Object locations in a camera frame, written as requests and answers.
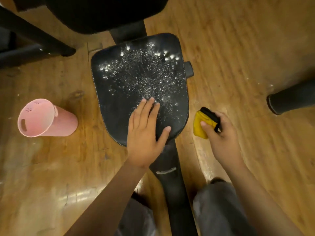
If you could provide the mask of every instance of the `black chair seat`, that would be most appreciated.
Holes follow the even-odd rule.
[[[156,133],[171,126],[169,140],[186,125],[189,104],[178,38],[169,33],[136,39],[97,52],[93,80],[108,133],[126,146],[128,120],[142,98],[161,104]]]

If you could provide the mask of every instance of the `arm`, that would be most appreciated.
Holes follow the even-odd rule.
[[[246,167],[230,120],[222,113],[216,115],[220,117],[223,128],[220,135],[205,122],[201,122],[201,126],[209,137],[215,158],[231,179],[247,218],[258,234],[303,235]]]
[[[65,236],[114,235],[127,203],[149,165],[162,152],[171,127],[155,140],[160,104],[150,113],[154,99],[143,99],[131,114],[128,125],[128,158],[111,182],[78,218]]]

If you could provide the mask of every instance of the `forearm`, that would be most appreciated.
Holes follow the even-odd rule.
[[[259,235],[303,235],[246,165],[226,169],[246,215]]]
[[[65,236],[114,235],[124,209],[146,169],[128,160]]]

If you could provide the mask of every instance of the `hand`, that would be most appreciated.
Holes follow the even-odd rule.
[[[142,99],[129,118],[127,150],[128,161],[137,167],[149,167],[161,154],[171,131],[165,127],[159,140],[155,140],[155,125],[160,104],[150,113],[154,98]]]
[[[200,122],[209,137],[213,155],[225,170],[245,166],[233,124],[225,114],[219,112],[215,112],[215,114],[221,121],[222,132],[220,134],[217,134],[213,127],[204,121]]]

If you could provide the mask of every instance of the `pink bin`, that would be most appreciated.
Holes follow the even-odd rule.
[[[44,98],[29,102],[20,112],[19,131],[27,137],[71,135],[78,126],[77,117]]]

